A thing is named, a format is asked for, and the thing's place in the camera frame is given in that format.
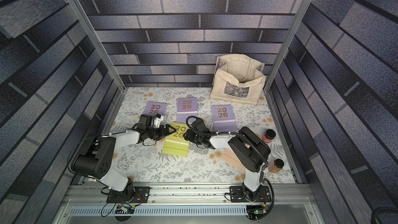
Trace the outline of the left aluminium frame post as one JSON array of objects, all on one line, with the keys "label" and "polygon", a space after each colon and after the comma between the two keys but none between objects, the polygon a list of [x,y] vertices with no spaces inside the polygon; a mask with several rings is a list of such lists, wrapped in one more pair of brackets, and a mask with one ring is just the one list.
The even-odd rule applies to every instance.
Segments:
[{"label": "left aluminium frame post", "polygon": [[98,35],[96,34],[93,25],[91,24],[87,14],[85,13],[79,0],[67,0],[69,6],[83,27],[84,31],[88,35],[90,41],[94,45],[99,57],[104,62],[106,68],[108,69],[111,78],[115,81],[116,85],[121,92],[125,90],[125,85],[121,80],[119,74],[117,73],[115,66],[113,65],[107,51],[105,50],[103,44],[101,43]]}]

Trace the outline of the orange jar black lid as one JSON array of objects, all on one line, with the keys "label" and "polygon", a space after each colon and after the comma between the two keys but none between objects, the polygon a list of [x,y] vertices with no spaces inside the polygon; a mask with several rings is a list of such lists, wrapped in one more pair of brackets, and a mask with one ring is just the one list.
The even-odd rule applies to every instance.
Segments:
[{"label": "orange jar black lid", "polygon": [[268,171],[275,174],[279,173],[283,169],[284,165],[285,163],[282,159],[274,159],[268,164]]}]

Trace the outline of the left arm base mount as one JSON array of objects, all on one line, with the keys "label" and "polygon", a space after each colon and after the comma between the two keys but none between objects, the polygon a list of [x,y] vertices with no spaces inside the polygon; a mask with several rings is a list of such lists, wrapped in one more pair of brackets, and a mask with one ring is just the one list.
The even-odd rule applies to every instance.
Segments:
[{"label": "left arm base mount", "polygon": [[125,191],[111,190],[107,195],[106,203],[147,203],[150,189],[150,187],[132,187]]}]

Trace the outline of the green circuit board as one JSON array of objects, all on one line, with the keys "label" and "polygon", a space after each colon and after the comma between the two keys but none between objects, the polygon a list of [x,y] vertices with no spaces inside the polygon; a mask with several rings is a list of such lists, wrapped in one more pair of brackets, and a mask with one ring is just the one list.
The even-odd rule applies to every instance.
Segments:
[{"label": "green circuit board", "polygon": [[115,209],[115,215],[122,215],[122,214],[134,214],[136,209],[136,205],[123,205],[123,204],[117,204],[116,209]]},{"label": "green circuit board", "polygon": [[248,215],[264,215],[266,212],[266,204],[246,205],[246,213]]}]

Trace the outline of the aluminium frame post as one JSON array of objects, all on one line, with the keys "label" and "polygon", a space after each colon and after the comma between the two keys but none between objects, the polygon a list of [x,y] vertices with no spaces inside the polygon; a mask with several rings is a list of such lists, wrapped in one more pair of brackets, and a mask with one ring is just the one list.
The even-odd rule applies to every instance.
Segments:
[{"label": "aluminium frame post", "polygon": [[283,42],[283,45],[282,45],[282,47],[277,55],[277,58],[272,66],[271,73],[267,76],[265,86],[264,86],[265,95],[267,95],[271,89],[272,83],[275,80],[275,77],[280,68],[280,65],[282,64],[283,59],[285,58],[285,56],[288,53],[288,48],[290,47],[291,42],[292,42],[297,30],[299,29],[300,24],[302,23],[302,20],[306,14],[311,2],[312,2],[312,0],[302,0],[297,13],[295,14],[293,23],[288,31],[286,40]]},{"label": "aluminium frame post", "polygon": [[69,6],[83,27],[84,31],[88,35],[90,41],[94,45],[99,57],[104,62],[106,68],[108,69],[111,78],[115,81],[116,85],[121,92],[125,90],[125,85],[121,80],[119,74],[117,73],[115,66],[113,65],[107,51],[105,50],[103,44],[101,43],[98,35],[96,34],[93,25],[91,24],[87,14],[85,13],[79,0],[67,0]]}]

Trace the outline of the left purple 2026 calendar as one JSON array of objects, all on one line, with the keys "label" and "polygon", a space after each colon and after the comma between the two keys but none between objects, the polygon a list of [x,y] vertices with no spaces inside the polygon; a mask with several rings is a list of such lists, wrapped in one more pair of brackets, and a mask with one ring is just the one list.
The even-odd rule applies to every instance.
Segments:
[{"label": "left purple 2026 calendar", "polygon": [[143,114],[145,115],[165,115],[166,109],[168,104],[167,103],[160,103],[160,102],[148,102],[144,109]]}]

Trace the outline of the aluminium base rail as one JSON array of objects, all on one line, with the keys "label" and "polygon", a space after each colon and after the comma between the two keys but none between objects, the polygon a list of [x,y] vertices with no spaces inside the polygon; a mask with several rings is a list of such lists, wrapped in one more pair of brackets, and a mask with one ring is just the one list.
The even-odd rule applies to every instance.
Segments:
[{"label": "aluminium base rail", "polygon": [[323,218],[308,185],[274,184],[271,203],[234,203],[230,186],[237,184],[148,183],[147,203],[134,214],[115,215],[118,203],[106,203],[97,183],[69,187],[56,224],[247,224],[246,205],[266,204],[261,224],[321,224]]}]

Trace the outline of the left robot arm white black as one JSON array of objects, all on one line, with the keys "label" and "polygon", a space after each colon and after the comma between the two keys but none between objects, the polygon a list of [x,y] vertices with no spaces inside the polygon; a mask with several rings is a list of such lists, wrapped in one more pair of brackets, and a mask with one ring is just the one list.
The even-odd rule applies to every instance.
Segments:
[{"label": "left robot arm white black", "polygon": [[133,127],[117,133],[95,134],[82,140],[77,154],[68,160],[71,172],[90,177],[115,192],[128,188],[129,178],[119,173],[113,166],[113,154],[124,146],[143,143],[150,139],[159,141],[177,130],[170,124],[162,124],[160,114],[141,115]]}]

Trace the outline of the right aluminium frame post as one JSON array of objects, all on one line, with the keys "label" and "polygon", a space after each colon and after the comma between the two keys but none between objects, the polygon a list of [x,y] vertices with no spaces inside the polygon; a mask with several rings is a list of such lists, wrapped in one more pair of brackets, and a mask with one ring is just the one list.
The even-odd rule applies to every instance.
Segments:
[{"label": "right aluminium frame post", "polygon": [[290,47],[291,42],[292,42],[297,30],[299,29],[300,24],[302,23],[302,20],[306,14],[311,2],[312,2],[312,0],[302,0],[297,13],[295,14],[293,23],[288,31],[286,40],[283,42],[283,45],[282,45],[282,47],[277,55],[277,58],[272,66],[271,73],[267,76],[265,86],[264,86],[265,95],[267,95],[271,89],[272,83],[275,80],[275,77],[280,68],[280,65],[282,64],[283,59],[285,58],[285,56],[288,53],[288,48]]}]

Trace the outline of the green 2026 desk calendar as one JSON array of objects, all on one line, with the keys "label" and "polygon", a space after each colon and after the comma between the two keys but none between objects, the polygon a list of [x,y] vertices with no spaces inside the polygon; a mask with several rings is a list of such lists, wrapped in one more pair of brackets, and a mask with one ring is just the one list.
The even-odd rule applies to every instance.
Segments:
[{"label": "green 2026 desk calendar", "polygon": [[188,130],[188,126],[175,121],[171,123],[171,126],[176,129],[176,132],[165,138],[162,153],[186,158],[189,150],[189,141],[186,141],[183,135]]}]

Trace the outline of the right purple 2026 calendar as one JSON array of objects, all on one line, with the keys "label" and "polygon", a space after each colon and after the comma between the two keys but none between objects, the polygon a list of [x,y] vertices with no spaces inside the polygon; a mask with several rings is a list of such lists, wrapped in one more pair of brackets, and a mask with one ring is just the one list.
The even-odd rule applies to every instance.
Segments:
[{"label": "right purple 2026 calendar", "polygon": [[236,132],[238,130],[232,105],[211,106],[214,130]]}]

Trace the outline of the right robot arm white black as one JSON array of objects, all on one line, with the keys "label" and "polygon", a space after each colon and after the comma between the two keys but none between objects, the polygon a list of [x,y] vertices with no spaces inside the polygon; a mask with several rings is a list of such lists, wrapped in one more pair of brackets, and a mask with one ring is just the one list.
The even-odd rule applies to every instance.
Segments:
[{"label": "right robot arm white black", "polygon": [[189,116],[186,125],[188,130],[183,135],[185,140],[200,148],[233,151],[246,169],[244,187],[250,192],[259,190],[271,149],[251,129],[242,127],[236,132],[211,132],[204,120],[196,116]]}]

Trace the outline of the right green circuit board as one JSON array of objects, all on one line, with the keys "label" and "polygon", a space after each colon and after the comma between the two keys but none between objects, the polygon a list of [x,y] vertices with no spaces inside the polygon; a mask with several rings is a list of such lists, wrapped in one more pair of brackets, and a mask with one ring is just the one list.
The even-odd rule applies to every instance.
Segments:
[{"label": "right green circuit board", "polygon": [[264,215],[266,212],[266,204],[246,205],[246,213],[248,215]]}]

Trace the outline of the middle purple 2026 calendar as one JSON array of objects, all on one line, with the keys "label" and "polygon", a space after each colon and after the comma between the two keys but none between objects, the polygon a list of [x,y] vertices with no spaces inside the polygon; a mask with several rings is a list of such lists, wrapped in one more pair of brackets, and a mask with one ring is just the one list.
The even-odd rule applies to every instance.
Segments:
[{"label": "middle purple 2026 calendar", "polygon": [[198,100],[197,98],[178,98],[176,121],[186,123],[189,116],[198,117]]}]

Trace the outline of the left green circuit board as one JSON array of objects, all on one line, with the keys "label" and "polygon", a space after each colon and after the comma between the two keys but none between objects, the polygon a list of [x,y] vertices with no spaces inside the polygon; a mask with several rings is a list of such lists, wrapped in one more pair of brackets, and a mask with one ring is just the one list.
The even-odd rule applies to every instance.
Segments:
[{"label": "left green circuit board", "polygon": [[123,205],[123,204],[117,204],[116,209],[115,209],[115,215],[122,215],[122,214],[134,214],[136,209],[136,205]]}]

